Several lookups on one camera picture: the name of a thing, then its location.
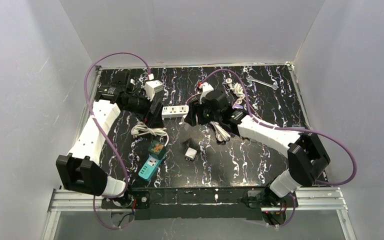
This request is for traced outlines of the silver wrench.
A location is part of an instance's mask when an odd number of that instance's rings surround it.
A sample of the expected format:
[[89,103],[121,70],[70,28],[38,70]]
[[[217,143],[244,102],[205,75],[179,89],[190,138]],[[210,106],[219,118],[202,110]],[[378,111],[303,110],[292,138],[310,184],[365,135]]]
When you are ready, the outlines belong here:
[[266,83],[264,81],[261,81],[261,80],[258,80],[258,79],[255,79],[253,76],[249,75],[246,77],[246,79],[248,81],[251,81],[251,82],[254,82],[254,83],[257,83],[257,84],[261,84],[261,85],[264,85],[266,87],[269,87],[273,90],[277,90],[279,88],[279,86],[277,84],[270,84],[270,83]]

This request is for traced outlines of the small white cube charger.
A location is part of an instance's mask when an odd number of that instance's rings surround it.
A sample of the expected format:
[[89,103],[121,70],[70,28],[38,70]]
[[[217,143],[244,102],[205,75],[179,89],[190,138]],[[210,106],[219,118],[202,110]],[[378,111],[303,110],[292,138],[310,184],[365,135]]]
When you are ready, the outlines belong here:
[[198,151],[196,149],[188,147],[184,156],[187,161],[194,161]]

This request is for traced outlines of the green dragon socket cube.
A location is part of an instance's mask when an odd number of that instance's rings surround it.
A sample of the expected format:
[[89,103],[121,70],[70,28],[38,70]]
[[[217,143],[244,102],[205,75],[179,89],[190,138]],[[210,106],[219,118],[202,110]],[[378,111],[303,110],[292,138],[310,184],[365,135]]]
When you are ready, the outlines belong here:
[[157,160],[162,160],[167,154],[167,149],[163,143],[153,140],[148,148],[148,152]]

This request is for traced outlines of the purple power strip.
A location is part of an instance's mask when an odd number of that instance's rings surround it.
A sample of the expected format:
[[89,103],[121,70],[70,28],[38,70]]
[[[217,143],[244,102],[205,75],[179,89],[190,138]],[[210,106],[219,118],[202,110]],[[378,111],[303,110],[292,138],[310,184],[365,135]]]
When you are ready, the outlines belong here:
[[243,105],[242,105],[242,101],[236,101],[233,106],[232,106],[233,109],[243,109]]

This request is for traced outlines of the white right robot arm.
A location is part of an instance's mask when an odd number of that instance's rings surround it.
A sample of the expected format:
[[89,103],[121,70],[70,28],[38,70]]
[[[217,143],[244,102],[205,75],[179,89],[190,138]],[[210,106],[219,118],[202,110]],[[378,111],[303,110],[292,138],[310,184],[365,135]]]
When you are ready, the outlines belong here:
[[188,103],[188,108],[183,121],[191,127],[215,122],[229,134],[265,144],[287,158],[287,170],[263,191],[246,197],[249,207],[276,206],[300,187],[312,186],[331,162],[315,133],[299,128],[280,130],[245,109],[233,108],[219,90],[203,93],[200,99]]

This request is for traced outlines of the white power strip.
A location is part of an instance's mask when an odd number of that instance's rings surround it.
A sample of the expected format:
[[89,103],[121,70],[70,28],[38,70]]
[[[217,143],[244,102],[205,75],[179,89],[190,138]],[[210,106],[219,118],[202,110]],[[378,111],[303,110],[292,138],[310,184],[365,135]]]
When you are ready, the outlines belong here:
[[161,117],[163,120],[169,118],[182,118],[183,116],[186,116],[188,112],[188,105],[164,106],[161,111]]

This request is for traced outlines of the teal power strip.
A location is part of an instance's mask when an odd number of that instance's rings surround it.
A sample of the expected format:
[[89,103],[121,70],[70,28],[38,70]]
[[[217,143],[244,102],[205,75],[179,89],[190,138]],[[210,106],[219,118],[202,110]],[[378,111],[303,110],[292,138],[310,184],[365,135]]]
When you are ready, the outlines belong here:
[[158,158],[155,155],[150,154],[148,159],[145,161],[144,165],[140,169],[138,176],[145,180],[150,182],[153,175],[158,170],[160,164],[164,161],[167,154],[164,154],[161,158]]

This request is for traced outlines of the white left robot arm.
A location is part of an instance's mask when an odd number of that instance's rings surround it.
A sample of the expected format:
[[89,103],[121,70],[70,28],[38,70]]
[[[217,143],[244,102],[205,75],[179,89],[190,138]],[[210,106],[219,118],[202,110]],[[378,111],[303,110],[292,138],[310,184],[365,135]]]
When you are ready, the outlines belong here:
[[128,180],[109,176],[100,167],[100,156],[108,140],[108,133],[121,111],[141,118],[146,127],[163,128],[163,104],[157,103],[152,111],[153,99],[164,89],[160,80],[149,74],[149,80],[140,86],[133,71],[122,71],[121,78],[109,85],[98,87],[90,114],[77,141],[66,155],[59,155],[56,168],[66,190],[93,196],[119,198],[127,190]]

